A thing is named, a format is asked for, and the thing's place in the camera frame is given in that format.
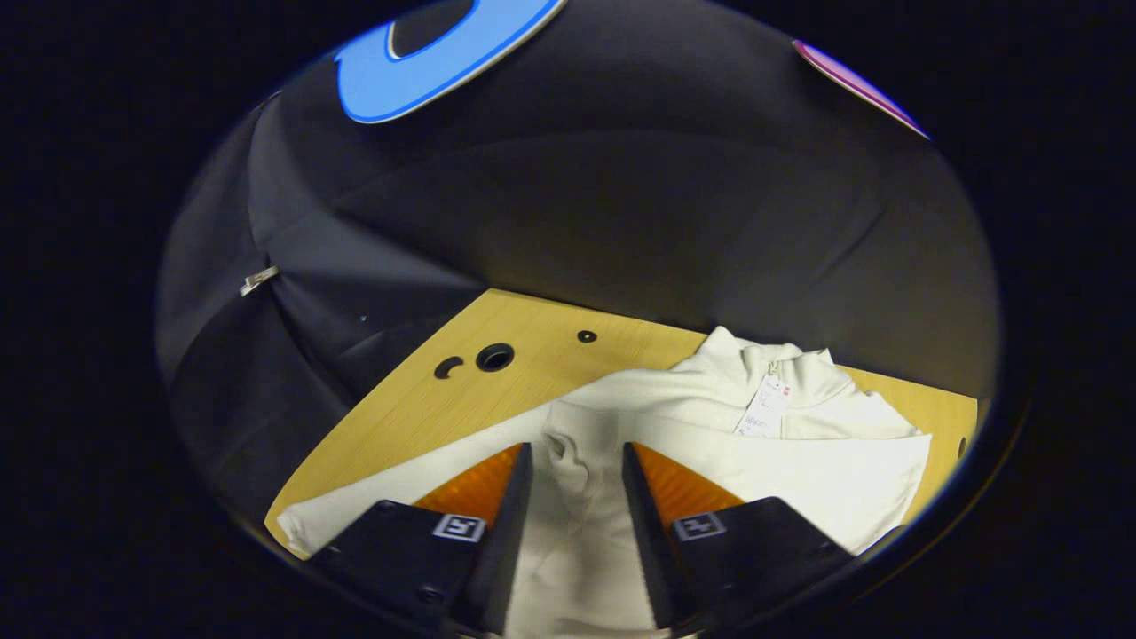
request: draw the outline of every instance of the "blue logo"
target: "blue logo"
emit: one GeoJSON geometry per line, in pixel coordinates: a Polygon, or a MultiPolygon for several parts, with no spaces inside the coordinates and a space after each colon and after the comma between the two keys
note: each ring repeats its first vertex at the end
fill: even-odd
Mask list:
{"type": "Polygon", "coordinates": [[[460,86],[544,26],[566,0],[475,0],[468,14],[426,48],[398,57],[398,20],[339,53],[340,102],[356,122],[387,122],[460,86]]]}

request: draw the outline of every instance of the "price tag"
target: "price tag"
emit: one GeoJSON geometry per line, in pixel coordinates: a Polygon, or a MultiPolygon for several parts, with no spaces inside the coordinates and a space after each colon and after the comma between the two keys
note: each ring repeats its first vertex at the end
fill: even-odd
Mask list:
{"type": "Polygon", "coordinates": [[[780,417],[788,407],[788,385],[776,375],[767,374],[734,432],[751,437],[780,437],[780,417]]]}

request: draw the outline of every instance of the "white garment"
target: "white garment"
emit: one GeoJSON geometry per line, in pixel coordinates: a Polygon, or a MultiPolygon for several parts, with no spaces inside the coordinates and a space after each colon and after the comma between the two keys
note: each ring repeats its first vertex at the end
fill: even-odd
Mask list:
{"type": "Polygon", "coordinates": [[[640,441],[747,501],[780,497],[858,554],[902,520],[929,440],[882,397],[859,391],[827,350],[753,345],[719,327],[670,371],[613,373],[292,505],[277,522],[306,556],[375,501],[412,503],[529,441],[533,489],[506,637],[659,637],[620,480],[623,442],[640,441]],[[792,389],[780,439],[733,434],[771,362],[792,389]]]}

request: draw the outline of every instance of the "metal clip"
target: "metal clip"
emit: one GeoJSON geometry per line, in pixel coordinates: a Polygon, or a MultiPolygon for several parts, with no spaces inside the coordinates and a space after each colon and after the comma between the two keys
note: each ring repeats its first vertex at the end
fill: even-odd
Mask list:
{"type": "Polygon", "coordinates": [[[257,273],[256,275],[249,275],[248,277],[244,279],[244,285],[241,287],[241,297],[251,293],[253,290],[257,289],[257,287],[264,284],[265,281],[272,279],[275,275],[278,275],[279,272],[281,269],[277,268],[276,266],[269,266],[268,268],[265,268],[264,271],[257,273]]]}

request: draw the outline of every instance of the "wooden table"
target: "wooden table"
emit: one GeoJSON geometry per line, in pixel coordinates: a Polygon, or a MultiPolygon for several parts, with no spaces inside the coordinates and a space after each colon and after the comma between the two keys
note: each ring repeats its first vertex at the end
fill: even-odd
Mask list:
{"type": "MultiPolygon", "coordinates": [[[[528,296],[488,290],[387,375],[324,438],[292,474],[268,509],[265,525],[283,546],[276,516],[379,471],[535,408],[626,368],[670,368],[690,357],[704,334],[528,296]],[[600,339],[583,343],[579,331],[600,339]],[[475,358],[507,342],[513,362],[492,374],[475,358]],[[438,380],[448,357],[465,365],[438,380]]],[[[974,435],[977,401],[953,392],[841,366],[862,390],[875,390],[925,432],[933,433],[910,521],[950,479],[959,441],[974,435]]]]}

